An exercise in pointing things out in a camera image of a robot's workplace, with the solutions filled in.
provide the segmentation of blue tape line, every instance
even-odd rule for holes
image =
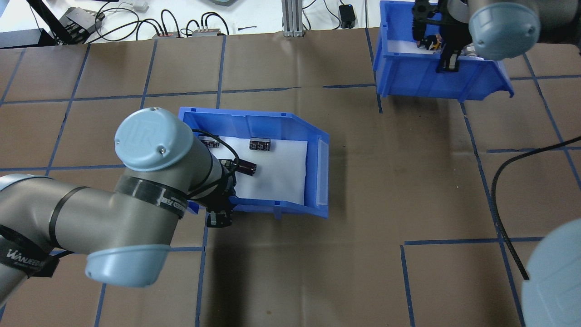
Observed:
[[[220,96],[222,95],[222,77],[224,75],[225,53],[226,53],[226,36],[222,36],[222,54],[220,55],[220,72],[218,75],[218,96],[216,97],[216,109],[220,108]]]
[[[492,211],[493,211],[492,210],[492,198],[490,196],[490,190],[488,189],[488,182],[486,181],[486,175],[484,174],[484,169],[482,168],[482,160],[480,158],[480,155],[478,154],[478,147],[476,146],[476,140],[474,139],[474,133],[472,132],[472,127],[470,126],[470,120],[468,120],[468,114],[466,113],[466,107],[464,106],[463,103],[460,103],[460,108],[462,109],[462,114],[464,115],[464,122],[466,124],[466,128],[468,129],[468,134],[470,135],[470,142],[472,143],[472,149],[474,151],[474,156],[476,156],[476,161],[478,163],[478,171],[480,172],[480,179],[482,180],[482,186],[484,187],[486,199],[488,201],[488,207],[490,209],[490,214],[492,215]],[[504,249],[504,240],[502,239],[502,235],[500,234],[500,230],[498,229],[498,226],[496,224],[494,224],[494,229],[496,230],[498,244],[500,246],[500,252],[501,252],[502,257],[503,257],[504,268],[507,271],[508,284],[510,285],[510,288],[511,288],[512,298],[514,300],[514,304],[516,306],[517,313],[518,313],[518,319],[521,322],[521,327],[525,327],[525,319],[522,316],[521,302],[519,301],[519,298],[518,298],[517,289],[515,287],[514,279],[512,277],[512,271],[511,271],[510,265],[508,264],[507,254],[506,254],[506,251]]]
[[[535,76],[538,80],[578,79],[581,75]]]
[[[179,95],[203,95],[203,94],[216,94],[216,91],[200,91],[200,92],[184,92],[184,93],[156,93],[156,94],[147,94],[145,95],[146,98],[156,98],[156,97],[176,97]]]
[[[87,58],[89,57],[89,51],[91,50],[91,45],[87,45],[87,50],[85,51],[85,57],[83,58],[83,62],[81,64],[81,69],[78,71],[77,80],[74,83],[73,92],[71,93],[71,97],[69,99],[69,104],[67,106],[67,111],[64,113],[63,123],[60,125],[59,135],[56,138],[55,147],[52,149],[51,158],[48,161],[48,166],[46,168],[45,176],[51,172],[52,162],[55,160],[56,150],[59,148],[60,139],[63,136],[64,126],[67,123],[67,118],[69,117],[69,112],[71,111],[71,107],[73,106],[73,99],[75,93],[77,93],[78,84],[81,81],[81,75],[83,74],[83,70],[85,69],[85,64],[87,63]]]
[[[16,61],[16,66],[14,66],[14,70],[12,71],[12,75],[10,75],[10,79],[8,80],[8,84],[6,85],[6,89],[4,90],[4,94],[2,94],[2,98],[0,99],[0,105],[4,103],[4,100],[8,95],[8,90],[10,90],[10,86],[12,85],[12,81],[14,81],[14,77],[16,76],[16,72],[18,71],[18,67],[20,67],[20,63],[22,62],[22,58],[24,57],[25,52],[26,48],[22,49],[22,52],[18,57],[18,61]]]
[[[204,241],[202,259],[200,259],[200,276],[198,279],[198,299],[196,300],[195,326],[200,327],[200,314],[202,313],[202,286],[204,284],[204,271],[206,270],[206,244],[208,242],[208,227],[204,227]]]
[[[73,101],[93,101],[93,100],[114,100],[114,99],[134,99],[141,98],[143,95],[113,95],[111,97],[91,97],[91,98],[76,98]]]
[[[2,308],[0,308],[0,322],[2,322],[2,316],[4,315],[4,309],[6,309],[6,304]]]
[[[97,165],[97,166],[65,166],[65,167],[51,167],[51,170],[91,170],[91,169],[111,169],[111,168],[125,168],[125,165]]]
[[[44,171],[46,171],[46,167],[0,168],[0,172],[21,172],[24,170],[44,170]]]
[[[141,95],[141,109],[144,107],[145,97],[147,95],[147,88],[149,87],[149,79],[151,78],[151,70],[153,68],[153,61],[155,60],[155,50],[157,50],[157,39],[153,40],[153,50],[151,52],[151,59],[149,60],[149,68],[147,71],[147,78],[145,79],[144,93]]]
[[[293,88],[300,88],[300,86],[294,87],[276,87],[276,88],[251,88],[248,90],[227,90],[222,91],[222,93],[251,93],[251,92],[274,92],[274,91],[286,91]]]
[[[401,251],[401,269],[403,270],[403,282],[406,286],[407,311],[410,315],[410,326],[415,327],[414,307],[411,303],[410,278],[407,275],[406,251],[400,246]]]
[[[510,240],[513,243],[516,242],[538,242],[542,241],[542,236],[537,237],[511,237]],[[503,242],[499,239],[457,239],[457,240],[414,240],[405,241],[404,245],[407,246],[417,246],[417,245],[439,245],[439,244],[482,244],[482,243],[498,243]]]
[[[486,150],[486,153],[515,153],[515,152],[531,152],[534,150],[538,150],[538,149],[537,148],[491,149],[491,150]],[[581,147],[560,147],[560,148],[552,149],[550,151],[563,151],[563,150],[578,151],[578,150],[581,150]]]
[[[171,248],[171,252],[199,252],[203,250],[203,246],[183,246]]]
[[[558,80],[558,79],[578,79],[581,75],[554,75],[554,76],[536,76],[536,77],[511,77],[511,81],[524,81],[524,80]]]
[[[479,243],[498,243],[498,239],[464,239],[464,240],[417,240],[405,241],[404,245],[437,245],[437,244],[479,244]]]
[[[200,92],[185,92],[185,93],[156,93],[156,94],[146,94],[145,98],[154,97],[175,97],[178,95],[202,95],[202,94],[216,94],[216,91],[200,91]],[[91,98],[75,98],[74,102],[77,101],[93,101],[93,100],[114,100],[114,99],[135,99],[142,98],[143,94],[134,95],[113,95],[110,97],[91,97]],[[26,100],[26,101],[6,101],[4,104],[37,104],[43,102],[66,102],[70,99],[50,99],[50,100]]]
[[[99,327],[99,321],[101,321],[101,311],[103,310],[103,300],[105,299],[105,290],[107,289],[107,284],[103,283],[101,286],[101,294],[99,295],[99,304],[97,305],[97,315],[95,316],[95,327]]]
[[[373,70],[373,47],[371,46],[371,37],[369,36],[369,29],[365,28],[365,36],[367,37],[367,47],[369,48],[369,57],[371,58],[371,69]],[[373,81],[374,85],[377,85],[377,74],[373,71]],[[381,104],[381,97],[375,90],[375,97],[377,98],[377,107],[379,108],[379,113],[383,113],[383,106]]]
[[[23,101],[5,101],[5,105],[17,105],[17,104],[42,104],[51,102],[67,102],[70,99],[50,99],[50,100],[23,100]]]
[[[543,236],[537,237],[511,237],[511,242],[540,242],[543,240]]]
[[[347,85],[324,85],[323,88],[351,88],[351,87],[369,87],[369,86],[375,86],[375,83],[347,84]]]
[[[563,142],[563,136],[561,135],[561,132],[559,131],[559,127],[557,127],[557,123],[556,123],[555,119],[553,118],[553,114],[551,113],[551,109],[548,107],[548,102],[543,95],[538,78],[535,75],[535,71],[533,70],[533,66],[530,64],[529,58],[526,56],[526,54],[523,54],[523,57],[525,58],[526,65],[530,70],[530,74],[533,76],[533,81],[535,82],[535,86],[537,87],[537,91],[539,92],[539,95],[541,96],[541,99],[543,100],[543,104],[545,106],[545,111],[547,112],[547,116],[548,116],[549,120],[551,121],[553,129],[555,130],[555,134],[557,135],[559,142]],[[573,163],[573,159],[571,158],[569,151],[567,151],[566,149],[564,151],[565,151],[565,156],[567,157],[567,161],[569,162],[569,166],[571,167],[571,172],[573,173],[573,176],[575,177],[575,181],[577,181],[577,187],[579,188],[579,190],[581,190],[581,178],[579,177],[579,173],[577,172],[577,169],[575,168],[575,164]]]
[[[511,77],[511,81],[529,81],[532,80],[532,77]]]

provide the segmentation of black electronic device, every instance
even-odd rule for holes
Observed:
[[[340,26],[342,29],[352,29],[355,27],[355,11],[353,5],[339,6]]]

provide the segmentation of light blue joint cap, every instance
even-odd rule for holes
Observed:
[[[93,252],[85,275],[106,284],[146,287],[155,283],[170,251],[169,245],[147,244]]]
[[[38,175],[27,175],[27,174],[11,174],[0,177],[0,191],[7,188],[8,186],[18,183],[21,180],[31,179],[31,178],[48,178],[52,179],[47,176],[38,176]]]
[[[581,219],[545,237],[526,266],[522,313],[527,327],[581,326]]]
[[[160,170],[183,158],[193,143],[192,130],[171,112],[145,108],[132,113],[115,133],[115,152],[125,166]]]
[[[529,7],[498,2],[480,8],[468,23],[476,53],[488,60],[514,58],[539,40],[541,22]]]

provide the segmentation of electronic component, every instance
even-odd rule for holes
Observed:
[[[199,140],[202,141],[202,143],[209,147],[209,148],[217,148],[220,146],[220,142],[216,141],[215,139],[209,137],[209,136],[199,136]]]
[[[339,6],[340,26],[342,29],[352,29],[355,27],[355,11],[353,5]]]
[[[250,139],[250,149],[260,151],[270,151],[270,139],[253,137]]]
[[[220,29],[202,29],[196,30],[191,36],[217,36],[220,34]]]
[[[167,32],[167,35],[163,34],[162,32],[161,35],[153,35],[151,39],[154,40],[156,38],[177,38],[177,37],[178,37],[177,32]]]
[[[220,163],[226,167],[226,169],[231,170],[232,168],[236,167],[236,163],[234,160],[230,159],[220,159]],[[249,162],[246,160],[238,160],[238,168],[236,170],[239,173],[243,173],[244,175],[254,176],[256,173],[256,164],[253,162]]]

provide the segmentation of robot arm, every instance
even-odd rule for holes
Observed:
[[[426,24],[440,26],[446,45],[439,71],[457,71],[456,59],[471,42],[489,60],[514,58],[538,42],[573,44],[581,51],[581,0],[415,0],[412,12],[416,41]],[[433,19],[436,13],[440,20]]]
[[[229,225],[232,176],[170,112],[133,113],[120,125],[115,144],[128,167],[115,192],[44,176],[0,178],[0,307],[43,268],[55,247],[88,254],[89,278],[151,285],[187,209],[187,194],[197,193],[193,200],[207,208],[212,227]]]

